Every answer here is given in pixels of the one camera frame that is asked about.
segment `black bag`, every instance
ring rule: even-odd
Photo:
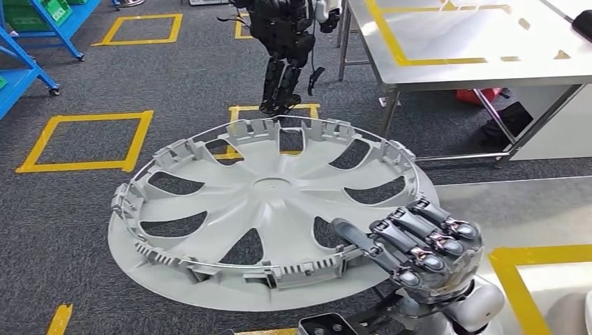
[[[505,109],[498,111],[498,113],[503,124],[508,127],[514,136],[518,136],[533,121],[533,117],[520,103],[513,103]],[[481,142],[481,145],[486,147],[505,147],[510,143],[510,140],[494,120],[489,120],[481,126],[481,131],[485,135],[485,139]]]

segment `robotic hand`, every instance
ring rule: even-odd
[[[285,114],[301,102],[293,92],[316,40],[308,28],[316,20],[323,33],[331,33],[339,22],[341,0],[235,0],[233,4],[248,10],[251,35],[269,53],[259,110],[272,116]],[[314,70],[309,95],[324,70]]]
[[[503,293],[475,275],[483,253],[478,225],[426,198],[375,221],[370,235],[342,218],[332,225],[406,293],[382,303],[382,312],[415,334],[485,334],[503,307]]]

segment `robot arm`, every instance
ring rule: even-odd
[[[503,293],[475,275],[483,253],[478,225],[452,218],[426,198],[375,221],[370,235],[341,218],[332,225],[408,295],[390,307],[399,317],[420,320],[442,312],[450,329],[479,334],[503,307]]]

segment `floor marking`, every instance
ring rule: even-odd
[[[309,116],[311,119],[318,119],[318,108],[320,107],[317,103],[303,103],[300,105],[294,106],[294,110],[309,110]],[[259,106],[230,106],[228,111],[230,112],[230,122],[238,121],[240,118],[239,113],[245,112],[249,110],[259,110]],[[287,155],[298,155],[300,151],[288,150],[282,151],[282,154]],[[239,154],[235,148],[231,147],[230,145],[226,147],[225,154],[215,154],[215,159],[238,159],[242,158],[241,154]]]
[[[52,117],[45,128],[41,131],[41,136],[33,146],[33,149],[24,160],[21,167],[16,169],[18,173],[24,172],[56,172],[56,171],[75,171],[75,170],[98,170],[98,169],[118,169],[124,172],[131,172],[138,160],[142,143],[148,131],[148,126],[152,120],[153,110],[145,110],[139,113],[123,114],[93,114],[93,115],[58,115]],[[112,121],[140,119],[138,128],[135,131],[131,145],[128,149],[125,160],[123,161],[94,161],[79,163],[50,163],[37,164],[37,160],[43,153],[45,146],[49,142],[55,128],[60,122],[81,122],[81,121]]]
[[[258,330],[254,332],[237,333],[237,335],[296,335],[296,328]]]
[[[248,16],[249,16],[248,13],[247,14],[246,13],[240,13],[240,17],[248,17]],[[242,34],[242,27],[243,26],[242,26],[242,23],[241,22],[238,22],[238,21],[235,22],[235,39],[236,40],[247,40],[247,39],[250,39],[250,38],[254,38],[251,35],[243,35]]]
[[[172,19],[172,26],[168,38],[159,38],[156,40],[113,40],[115,34],[121,28],[125,21],[131,20],[155,20],[155,19]],[[177,42],[179,30],[181,29],[181,21],[183,14],[162,14],[162,15],[143,15],[143,16],[123,16],[118,17],[103,40],[99,43],[92,44],[92,47],[103,45],[139,45],[139,44],[159,44],[159,43],[173,43]]]
[[[50,323],[50,328],[47,330],[47,335],[64,334],[64,332],[66,331],[66,327],[68,326],[68,321],[70,321],[70,316],[72,315],[73,308],[73,304],[62,304],[57,307],[56,313],[54,314],[52,322]]]
[[[524,284],[518,266],[592,262],[592,244],[497,248],[489,254],[494,271],[525,335],[551,335],[545,319]]]

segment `blue rack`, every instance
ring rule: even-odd
[[[51,31],[25,31],[18,33],[18,36],[13,36],[15,39],[20,38],[58,38],[61,42],[57,44],[27,44],[25,47],[67,47],[68,51],[72,54],[72,57],[77,58],[80,61],[84,61],[84,54],[79,52],[78,49],[72,44],[70,38],[80,28],[80,26],[87,20],[93,10],[98,6],[101,0],[88,0],[82,5],[71,5],[72,15],[61,24],[57,26],[55,21],[52,19],[50,14],[43,8],[39,0],[29,0],[29,3],[35,8],[37,13],[43,18],[45,23],[51,28]],[[115,8],[119,5],[118,0],[111,0]],[[0,23],[4,24],[4,18],[2,13],[2,0],[0,0]]]
[[[50,94],[59,95],[59,86],[29,56],[16,42],[0,27],[0,41],[4,41],[8,48],[0,46],[0,52],[5,52],[24,63],[27,67],[15,70],[0,70],[0,76],[8,83],[0,89],[0,119],[15,104],[20,96],[31,86],[35,78],[41,79],[50,88]]]

